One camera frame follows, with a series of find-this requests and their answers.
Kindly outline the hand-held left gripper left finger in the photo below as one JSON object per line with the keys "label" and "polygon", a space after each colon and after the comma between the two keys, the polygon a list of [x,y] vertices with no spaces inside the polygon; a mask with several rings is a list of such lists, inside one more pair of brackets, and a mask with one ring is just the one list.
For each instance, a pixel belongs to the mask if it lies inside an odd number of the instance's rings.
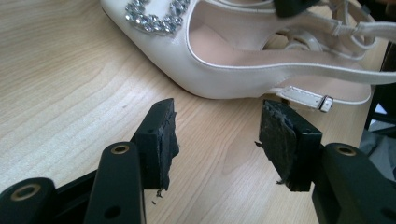
{"label": "hand-held left gripper left finger", "polygon": [[144,189],[168,190],[173,158],[179,153],[174,99],[155,103],[135,132]]}

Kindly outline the white jewelled high heel shoe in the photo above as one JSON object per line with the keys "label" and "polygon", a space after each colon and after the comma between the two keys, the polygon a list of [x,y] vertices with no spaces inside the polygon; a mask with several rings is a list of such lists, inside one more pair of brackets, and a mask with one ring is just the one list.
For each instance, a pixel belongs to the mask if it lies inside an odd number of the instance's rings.
{"label": "white jewelled high heel shoe", "polygon": [[349,0],[319,0],[290,17],[311,21],[314,31],[321,29],[321,48],[350,60],[360,60],[378,38],[396,43],[396,22],[375,21],[363,8]]}
{"label": "white jewelled high heel shoe", "polygon": [[209,99],[272,93],[328,112],[360,105],[396,72],[323,50],[321,29],[279,18],[273,0],[101,0],[107,16],[186,91]]}

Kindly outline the black bar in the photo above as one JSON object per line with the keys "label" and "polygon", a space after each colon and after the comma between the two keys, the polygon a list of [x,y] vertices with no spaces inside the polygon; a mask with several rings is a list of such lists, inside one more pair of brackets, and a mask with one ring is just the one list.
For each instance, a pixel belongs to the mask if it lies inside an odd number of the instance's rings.
{"label": "black bar", "polygon": [[[380,70],[396,72],[396,44],[388,44]],[[364,129],[369,130],[374,120],[390,124],[390,127],[379,128],[374,133],[396,138],[396,83],[375,87]]]}

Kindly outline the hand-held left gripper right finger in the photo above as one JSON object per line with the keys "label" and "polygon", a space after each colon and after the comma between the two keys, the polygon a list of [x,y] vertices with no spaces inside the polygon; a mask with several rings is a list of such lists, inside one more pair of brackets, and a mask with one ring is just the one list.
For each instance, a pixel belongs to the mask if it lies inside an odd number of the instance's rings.
{"label": "hand-held left gripper right finger", "polygon": [[259,140],[290,191],[309,191],[322,133],[288,105],[265,100]]}

